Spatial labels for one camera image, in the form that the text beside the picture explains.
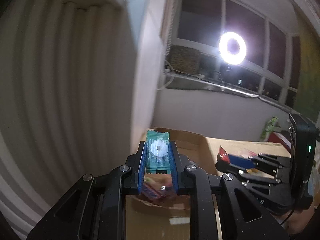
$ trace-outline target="green snack bag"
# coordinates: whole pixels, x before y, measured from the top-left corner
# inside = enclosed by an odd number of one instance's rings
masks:
[[[169,133],[147,131],[146,173],[171,174],[169,164]]]

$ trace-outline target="glowing white ring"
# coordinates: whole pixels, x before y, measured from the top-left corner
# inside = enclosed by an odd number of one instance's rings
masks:
[[[239,44],[240,50],[238,54],[232,54],[227,49],[228,41],[231,39],[235,39]],[[247,47],[242,37],[239,34],[232,32],[224,33],[221,36],[219,42],[219,50],[223,60],[232,65],[240,64],[247,54]]]

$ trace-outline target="silver screw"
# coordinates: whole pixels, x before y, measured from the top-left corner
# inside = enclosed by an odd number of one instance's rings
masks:
[[[196,168],[197,168],[197,167],[194,166],[194,165],[188,165],[188,166],[187,166],[187,170],[188,170],[188,171],[195,171]]]
[[[225,174],[223,174],[223,178],[225,180],[233,180],[234,177],[231,173],[225,173]]]
[[[84,181],[89,181],[89,180],[92,179],[92,175],[91,175],[91,174],[84,174],[84,175],[82,176],[82,179],[83,179]]]
[[[128,171],[130,169],[130,167],[128,165],[121,165],[119,167],[119,170],[122,172]]]

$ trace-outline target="yellow green curtain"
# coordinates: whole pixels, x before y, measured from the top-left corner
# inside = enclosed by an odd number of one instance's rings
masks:
[[[316,122],[320,110],[320,42],[300,11],[295,11],[300,33],[301,68],[293,109]]]

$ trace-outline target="window sill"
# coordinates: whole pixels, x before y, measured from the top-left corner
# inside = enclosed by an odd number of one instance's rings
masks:
[[[234,85],[221,85],[215,82],[209,82],[202,79],[199,79],[195,76],[187,75],[187,74],[176,74],[176,73],[168,73],[164,72],[166,76],[166,82],[170,80],[172,76],[174,76],[173,81],[166,87],[167,89],[177,89],[177,90],[206,90],[212,92],[223,92],[226,94],[232,94],[244,98],[258,98],[261,101],[272,105],[274,107],[279,108],[280,110],[286,113],[295,112],[290,107],[280,104],[278,101],[268,98],[266,96],[259,95],[250,90],[240,88]]]

